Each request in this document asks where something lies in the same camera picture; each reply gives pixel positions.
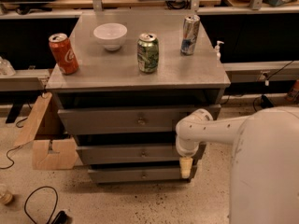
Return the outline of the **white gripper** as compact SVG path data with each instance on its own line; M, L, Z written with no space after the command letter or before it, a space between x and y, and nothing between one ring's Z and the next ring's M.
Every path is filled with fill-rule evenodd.
M176 137L176 149L181 156L179 159L181 177L187 179L191 175L193 157L199 148L199 143Z

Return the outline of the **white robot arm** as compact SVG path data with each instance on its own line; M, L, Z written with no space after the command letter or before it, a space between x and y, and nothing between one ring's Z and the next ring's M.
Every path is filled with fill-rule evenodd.
M299 108L214 120L198 109L176 126L181 175L202 142L231 145L230 224L299 224Z

